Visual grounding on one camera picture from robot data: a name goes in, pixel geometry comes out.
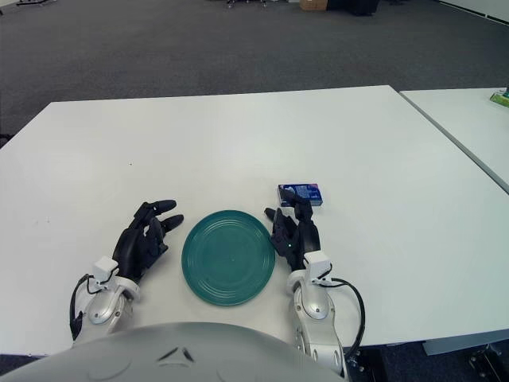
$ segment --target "black robotic finger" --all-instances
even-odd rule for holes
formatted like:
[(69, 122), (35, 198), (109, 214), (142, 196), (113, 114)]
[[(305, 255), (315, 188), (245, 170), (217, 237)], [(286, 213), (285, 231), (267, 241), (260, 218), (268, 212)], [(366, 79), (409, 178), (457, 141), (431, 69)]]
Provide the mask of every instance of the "black robotic finger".
[(165, 232), (170, 232), (172, 229), (178, 227), (184, 221), (184, 215), (171, 216), (161, 222), (161, 226)]
[(174, 209), (177, 207), (177, 203), (175, 201), (155, 201), (151, 206), (157, 216), (168, 212), (170, 209)]
[(274, 218), (276, 216), (276, 210), (275, 209), (265, 209), (265, 214), (270, 219), (270, 221), (274, 221)]

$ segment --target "small blue package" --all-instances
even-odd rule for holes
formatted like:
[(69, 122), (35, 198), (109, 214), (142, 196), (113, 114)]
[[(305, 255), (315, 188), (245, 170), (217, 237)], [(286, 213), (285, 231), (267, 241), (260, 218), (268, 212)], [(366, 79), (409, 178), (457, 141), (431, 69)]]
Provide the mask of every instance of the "small blue package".
[(323, 203), (321, 200), (320, 190), (318, 189), (318, 185), (316, 183), (309, 183), (304, 185), (278, 185), (280, 205), (282, 207), (291, 207), (289, 202), (285, 200), (285, 198), (281, 195), (281, 189), (286, 189), (292, 193), (296, 193), (299, 197), (308, 200), (313, 206), (321, 205)]

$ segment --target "black cable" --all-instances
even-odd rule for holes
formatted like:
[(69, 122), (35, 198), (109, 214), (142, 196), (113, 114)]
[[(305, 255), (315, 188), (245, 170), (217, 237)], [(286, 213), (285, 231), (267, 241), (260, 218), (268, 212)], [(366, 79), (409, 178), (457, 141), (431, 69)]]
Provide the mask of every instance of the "black cable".
[(328, 271), (326, 271), (326, 272), (322, 273), (321, 275), (319, 275), (319, 276), (317, 277), (317, 279), (321, 279), (322, 277), (325, 277), (326, 275), (328, 275), (328, 274), (329, 274), (329, 273), (331, 273), (331, 272), (332, 272), (332, 263), (331, 263), (331, 267), (330, 267), (330, 269), (329, 269)]
[(363, 301), (363, 298), (362, 296), (360, 295), (359, 291), (357, 290), (357, 288), (355, 288), (351, 283), (349, 283), (348, 281), (346, 280), (343, 280), (343, 279), (337, 279), (337, 278), (331, 278), (332, 281), (335, 281), (339, 284), (336, 284), (336, 285), (323, 285), (323, 284), (318, 284), (320, 285), (321, 287), (323, 288), (337, 288), (337, 287), (342, 287), (344, 285), (346, 286), (349, 286), (353, 292), (356, 294), (356, 297), (357, 297), (357, 300), (359, 301), (359, 308), (360, 308), (360, 324), (359, 324), (359, 331), (357, 332), (357, 336), (356, 336), (356, 340), (354, 341), (352, 347), (350, 348), (350, 350), (347, 351), (347, 353), (344, 355), (344, 357), (348, 360), (351, 356), (355, 355), (357, 350), (359, 349), (359, 346), (360, 346), (360, 342), (362, 341), (363, 339), (363, 335), (364, 335), (364, 328), (366, 326), (366, 310), (364, 309), (364, 301)]
[(111, 280), (111, 276), (113, 276), (113, 272), (115, 272), (115, 269), (118, 269), (118, 268), (119, 268), (119, 266), (118, 266), (118, 265), (117, 265), (115, 268), (113, 268), (113, 269), (111, 270), (111, 272), (110, 272), (110, 276), (108, 277), (108, 280), (101, 281), (99, 284), (103, 285), (103, 284), (106, 284), (108, 281), (110, 281), (110, 280)]
[(88, 279), (87, 279), (87, 292), (88, 294), (96, 294), (96, 293), (99, 293), (102, 289), (98, 289), (96, 290), (95, 292), (90, 292), (90, 284), (89, 284), (89, 281), (90, 279), (94, 279), (95, 277), (92, 276), (92, 275), (87, 275), (88, 276)]
[(78, 291), (78, 288), (80, 287), (80, 285), (83, 284), (85, 281), (88, 282), (88, 275), (84, 275), (81, 279), (78, 280), (78, 283), (76, 284), (76, 286), (74, 287), (74, 291), (72, 292), (71, 304), (69, 306), (69, 321), (70, 322), (74, 322), (76, 320), (76, 312), (75, 312), (76, 292)]

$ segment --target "green object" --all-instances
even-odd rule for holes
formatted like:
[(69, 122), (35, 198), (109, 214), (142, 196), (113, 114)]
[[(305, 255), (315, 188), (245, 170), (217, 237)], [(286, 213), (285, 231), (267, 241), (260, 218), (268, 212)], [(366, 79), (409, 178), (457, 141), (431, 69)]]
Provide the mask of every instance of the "green object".
[(504, 90), (501, 90), (499, 92), (493, 93), (490, 100), (505, 107), (509, 107), (509, 92), (504, 92)]
[(205, 217), (189, 233), (182, 271), (192, 291), (216, 305), (246, 302), (267, 284), (274, 269), (269, 232), (240, 211)]

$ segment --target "gray carpet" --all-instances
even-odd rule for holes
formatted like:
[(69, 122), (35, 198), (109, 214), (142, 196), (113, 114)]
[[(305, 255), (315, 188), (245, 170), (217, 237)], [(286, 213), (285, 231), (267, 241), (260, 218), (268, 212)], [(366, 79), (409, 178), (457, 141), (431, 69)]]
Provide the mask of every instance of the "gray carpet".
[(58, 0), (3, 7), (0, 129), (52, 101), (390, 84), (509, 82), (509, 27), (443, 6), (381, 1), (374, 17), (298, 4)]

